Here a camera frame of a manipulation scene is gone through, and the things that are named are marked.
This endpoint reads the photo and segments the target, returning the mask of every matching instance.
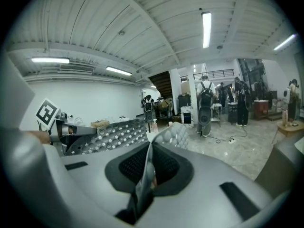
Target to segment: white t-shirt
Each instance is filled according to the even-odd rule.
[[[207,88],[209,88],[210,81],[209,81],[209,80],[205,80],[205,81],[203,81],[203,84],[204,84],[205,88],[207,89]],[[216,92],[215,92],[214,83],[211,84],[210,90],[211,90],[211,91],[213,92],[213,94],[215,95]],[[196,90],[196,93],[200,94],[202,91],[203,91],[203,86],[201,85],[201,83],[199,83],[199,84],[198,84],[198,88],[197,88],[197,90]]]

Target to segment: ceiling light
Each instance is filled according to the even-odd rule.
[[[69,63],[67,57],[32,57],[33,63]]]
[[[280,45],[278,45],[277,47],[275,47],[274,51],[280,49],[283,45],[285,45],[288,41],[292,40],[293,38],[295,38],[295,34],[291,35],[285,41],[283,41]]]
[[[203,19],[203,48],[208,48],[211,34],[211,13],[202,13]]]
[[[120,69],[117,69],[117,68],[114,68],[114,67],[110,67],[110,66],[107,66],[106,70],[110,70],[110,71],[113,71],[113,72],[116,72],[116,73],[120,73],[120,74],[124,74],[124,75],[128,75],[128,76],[132,75],[129,72],[126,72],[126,71],[123,71],[123,70],[120,70]]]

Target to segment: plastic bottle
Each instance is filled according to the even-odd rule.
[[[152,125],[152,129],[153,132],[158,133],[158,127],[157,127],[157,123],[156,123],[156,119],[153,119],[153,125]]]

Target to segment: air vent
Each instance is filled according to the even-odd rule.
[[[60,71],[75,71],[75,72],[85,72],[93,73],[94,67],[82,64],[60,64]]]

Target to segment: wooden staircase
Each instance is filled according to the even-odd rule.
[[[172,98],[172,88],[169,72],[149,77],[150,81],[156,86],[162,97]]]

